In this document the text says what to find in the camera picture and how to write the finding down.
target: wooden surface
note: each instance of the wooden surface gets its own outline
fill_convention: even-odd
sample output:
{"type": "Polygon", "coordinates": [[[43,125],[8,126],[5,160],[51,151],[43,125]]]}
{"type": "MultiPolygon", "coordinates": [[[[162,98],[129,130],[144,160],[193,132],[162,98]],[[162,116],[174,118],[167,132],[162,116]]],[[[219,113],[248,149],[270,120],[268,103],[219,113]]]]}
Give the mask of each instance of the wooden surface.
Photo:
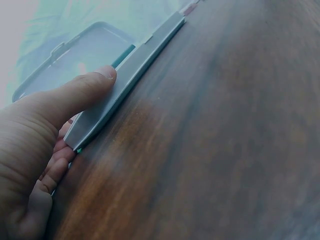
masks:
{"type": "Polygon", "coordinates": [[[207,0],[60,184],[48,239],[320,236],[320,1],[207,0]]]}

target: wooden table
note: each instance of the wooden table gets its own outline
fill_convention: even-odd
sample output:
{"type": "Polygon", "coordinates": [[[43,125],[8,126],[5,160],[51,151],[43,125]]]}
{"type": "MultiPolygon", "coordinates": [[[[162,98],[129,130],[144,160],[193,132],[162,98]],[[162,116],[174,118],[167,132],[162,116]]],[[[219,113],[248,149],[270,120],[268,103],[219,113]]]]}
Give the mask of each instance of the wooden table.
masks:
{"type": "Polygon", "coordinates": [[[48,239],[320,236],[320,1],[207,0],[54,197],[48,239]]]}

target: container lid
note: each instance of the container lid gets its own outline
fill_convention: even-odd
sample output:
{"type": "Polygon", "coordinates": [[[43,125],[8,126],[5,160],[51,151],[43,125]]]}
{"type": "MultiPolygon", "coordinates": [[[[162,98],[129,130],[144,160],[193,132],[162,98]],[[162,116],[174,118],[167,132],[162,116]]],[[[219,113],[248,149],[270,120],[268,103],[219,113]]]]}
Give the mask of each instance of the container lid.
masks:
{"type": "Polygon", "coordinates": [[[14,92],[12,101],[55,89],[104,65],[116,68],[135,48],[133,42],[121,30],[106,22],[96,22],[71,41],[62,42],[53,49],[50,57],[14,92]]]}

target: hand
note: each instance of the hand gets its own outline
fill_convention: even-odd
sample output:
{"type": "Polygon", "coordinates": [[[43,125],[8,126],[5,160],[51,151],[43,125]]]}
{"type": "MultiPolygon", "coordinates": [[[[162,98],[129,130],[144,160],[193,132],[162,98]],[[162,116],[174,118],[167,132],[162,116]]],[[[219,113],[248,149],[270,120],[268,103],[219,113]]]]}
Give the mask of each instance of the hand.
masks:
{"type": "Polygon", "coordinates": [[[105,97],[116,77],[102,67],[0,111],[0,239],[44,235],[51,193],[75,156],[63,141],[66,122],[105,97]]]}

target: blurry background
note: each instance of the blurry background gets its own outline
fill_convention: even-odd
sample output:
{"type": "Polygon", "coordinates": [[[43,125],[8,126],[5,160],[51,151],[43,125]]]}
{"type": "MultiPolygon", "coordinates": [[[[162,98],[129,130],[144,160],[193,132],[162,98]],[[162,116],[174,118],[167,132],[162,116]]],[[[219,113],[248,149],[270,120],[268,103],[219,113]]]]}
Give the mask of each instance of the blurry background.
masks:
{"type": "Polygon", "coordinates": [[[192,0],[11,0],[0,8],[0,108],[61,42],[107,22],[136,42],[192,0]]]}

